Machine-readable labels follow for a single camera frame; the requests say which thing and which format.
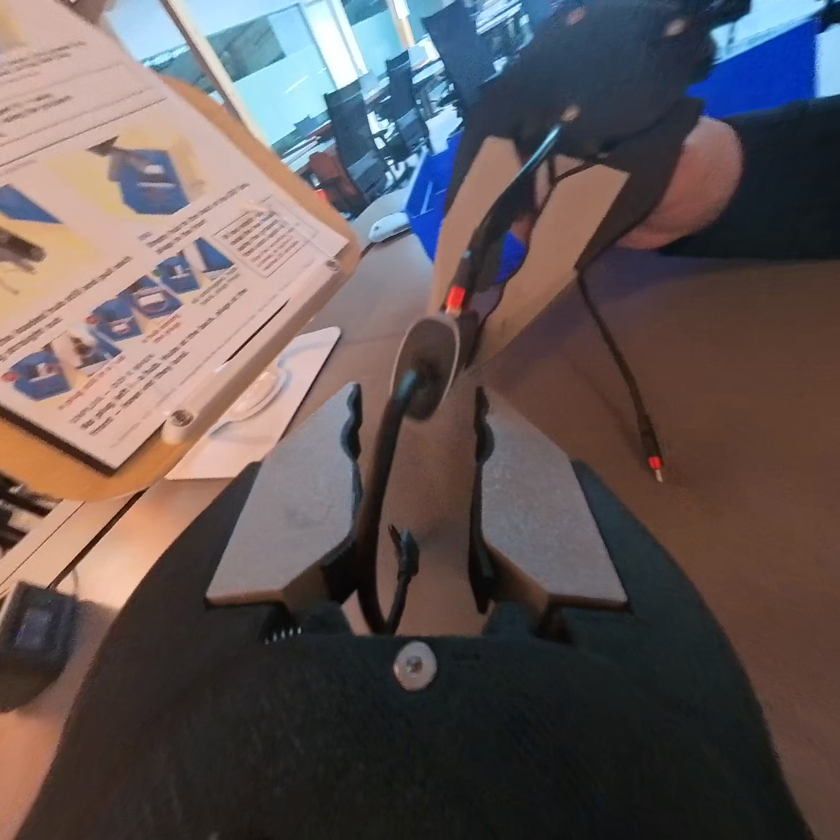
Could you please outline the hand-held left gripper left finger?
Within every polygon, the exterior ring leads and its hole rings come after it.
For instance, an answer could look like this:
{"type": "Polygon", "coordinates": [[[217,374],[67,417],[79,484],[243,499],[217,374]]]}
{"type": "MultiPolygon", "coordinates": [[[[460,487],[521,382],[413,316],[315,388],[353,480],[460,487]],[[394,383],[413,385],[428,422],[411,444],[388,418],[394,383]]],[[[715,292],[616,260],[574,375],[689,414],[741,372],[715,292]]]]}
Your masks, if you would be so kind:
{"type": "Polygon", "coordinates": [[[213,606],[330,598],[324,566],[361,499],[361,385],[325,402],[264,459],[207,591],[213,606]]]}

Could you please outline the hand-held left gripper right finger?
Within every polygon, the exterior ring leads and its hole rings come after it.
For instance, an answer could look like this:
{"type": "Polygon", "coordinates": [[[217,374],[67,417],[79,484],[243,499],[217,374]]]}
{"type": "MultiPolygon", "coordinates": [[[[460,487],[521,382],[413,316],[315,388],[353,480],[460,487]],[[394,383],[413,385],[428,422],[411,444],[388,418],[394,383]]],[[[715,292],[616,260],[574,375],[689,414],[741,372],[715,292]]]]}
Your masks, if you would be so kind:
{"type": "Polygon", "coordinates": [[[621,611],[627,595],[572,462],[512,404],[476,391],[468,573],[480,614],[572,606],[621,611]]]}

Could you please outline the person's right forearm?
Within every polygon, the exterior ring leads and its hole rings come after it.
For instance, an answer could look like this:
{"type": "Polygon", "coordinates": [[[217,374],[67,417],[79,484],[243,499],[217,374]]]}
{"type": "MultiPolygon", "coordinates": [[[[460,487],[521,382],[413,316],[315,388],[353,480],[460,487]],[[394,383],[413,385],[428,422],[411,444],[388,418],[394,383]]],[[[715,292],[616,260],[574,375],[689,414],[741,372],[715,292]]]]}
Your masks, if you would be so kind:
{"type": "Polygon", "coordinates": [[[839,96],[724,119],[741,143],[742,176],[722,214],[664,256],[839,258],[839,96]]]}

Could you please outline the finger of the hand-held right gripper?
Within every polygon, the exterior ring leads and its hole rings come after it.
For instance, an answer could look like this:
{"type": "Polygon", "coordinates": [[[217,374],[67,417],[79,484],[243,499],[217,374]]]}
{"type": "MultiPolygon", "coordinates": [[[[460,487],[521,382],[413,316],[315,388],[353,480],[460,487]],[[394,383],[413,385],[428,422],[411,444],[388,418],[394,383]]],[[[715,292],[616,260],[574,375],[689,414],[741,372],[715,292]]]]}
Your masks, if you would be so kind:
{"type": "Polygon", "coordinates": [[[557,163],[556,170],[559,178],[532,228],[526,257],[484,322],[473,365],[496,357],[571,284],[579,258],[625,185],[625,172],[603,163],[557,163]]]}
{"type": "Polygon", "coordinates": [[[440,228],[429,291],[430,313],[443,306],[463,249],[519,168],[512,141],[484,140],[440,228]]]}

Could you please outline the black office chair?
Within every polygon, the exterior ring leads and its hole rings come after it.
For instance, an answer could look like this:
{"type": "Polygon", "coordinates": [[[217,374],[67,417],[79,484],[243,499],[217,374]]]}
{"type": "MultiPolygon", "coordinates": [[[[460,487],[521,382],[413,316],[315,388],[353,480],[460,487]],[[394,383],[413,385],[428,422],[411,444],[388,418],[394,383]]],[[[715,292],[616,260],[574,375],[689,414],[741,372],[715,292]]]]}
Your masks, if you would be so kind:
{"type": "Polygon", "coordinates": [[[492,17],[483,25],[471,17],[464,2],[451,2],[422,19],[452,88],[459,117],[465,119],[489,80],[507,62],[507,51],[494,51],[491,40],[509,16],[492,17]]]}
{"type": "Polygon", "coordinates": [[[388,81],[386,111],[394,127],[387,141],[395,163],[406,163],[414,154],[431,147],[427,122],[417,104],[411,57],[407,50],[385,62],[388,81]]]}
{"type": "Polygon", "coordinates": [[[324,95],[340,162],[367,203],[387,193],[391,169],[371,130],[359,80],[324,95]]]}

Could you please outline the person's right hand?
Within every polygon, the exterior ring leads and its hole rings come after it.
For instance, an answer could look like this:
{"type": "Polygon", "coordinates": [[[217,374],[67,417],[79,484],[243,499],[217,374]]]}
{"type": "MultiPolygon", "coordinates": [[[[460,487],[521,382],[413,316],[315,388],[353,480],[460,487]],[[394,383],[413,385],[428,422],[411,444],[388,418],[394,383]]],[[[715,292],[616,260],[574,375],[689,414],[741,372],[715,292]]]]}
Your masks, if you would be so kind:
{"type": "Polygon", "coordinates": [[[659,249],[708,227],[730,204],[743,168],[744,152],[736,130],[726,122],[701,117],[681,146],[658,205],[617,246],[659,249]]]}

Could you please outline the round grey usb hub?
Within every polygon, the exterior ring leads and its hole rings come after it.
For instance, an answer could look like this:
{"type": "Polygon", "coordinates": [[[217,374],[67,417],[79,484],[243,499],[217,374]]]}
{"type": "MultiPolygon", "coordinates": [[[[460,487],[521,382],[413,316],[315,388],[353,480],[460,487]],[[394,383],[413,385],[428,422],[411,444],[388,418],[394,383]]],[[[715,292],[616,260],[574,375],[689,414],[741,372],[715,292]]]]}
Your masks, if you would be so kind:
{"type": "Polygon", "coordinates": [[[479,326],[473,311],[457,317],[441,311],[420,318],[406,332],[392,371],[392,393],[414,375],[406,408],[410,419],[425,422],[436,413],[475,351],[479,326]]]}

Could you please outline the blue plastic bin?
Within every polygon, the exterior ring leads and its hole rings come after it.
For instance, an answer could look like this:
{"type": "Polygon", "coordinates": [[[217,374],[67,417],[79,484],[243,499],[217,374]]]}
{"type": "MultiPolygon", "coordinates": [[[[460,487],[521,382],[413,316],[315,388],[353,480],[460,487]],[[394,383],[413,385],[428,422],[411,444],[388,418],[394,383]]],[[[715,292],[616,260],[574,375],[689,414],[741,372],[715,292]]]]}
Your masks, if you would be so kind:
{"type": "MultiPolygon", "coordinates": [[[[689,94],[704,102],[703,114],[725,119],[775,109],[816,94],[818,24],[807,18],[736,55],[720,60],[689,94]]],[[[462,130],[446,146],[426,154],[413,178],[404,213],[426,256],[435,260],[462,130]]]]}

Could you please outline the brown office chair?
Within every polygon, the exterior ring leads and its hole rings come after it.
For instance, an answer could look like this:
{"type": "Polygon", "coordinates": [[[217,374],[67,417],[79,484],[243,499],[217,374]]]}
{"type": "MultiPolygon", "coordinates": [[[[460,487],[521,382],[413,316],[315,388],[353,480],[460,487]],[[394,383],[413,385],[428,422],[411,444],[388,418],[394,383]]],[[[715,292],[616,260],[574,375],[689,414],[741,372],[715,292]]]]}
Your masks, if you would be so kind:
{"type": "Polygon", "coordinates": [[[352,183],[338,157],[315,151],[309,159],[309,170],[318,182],[318,191],[339,213],[356,217],[364,208],[364,197],[352,183]]]}

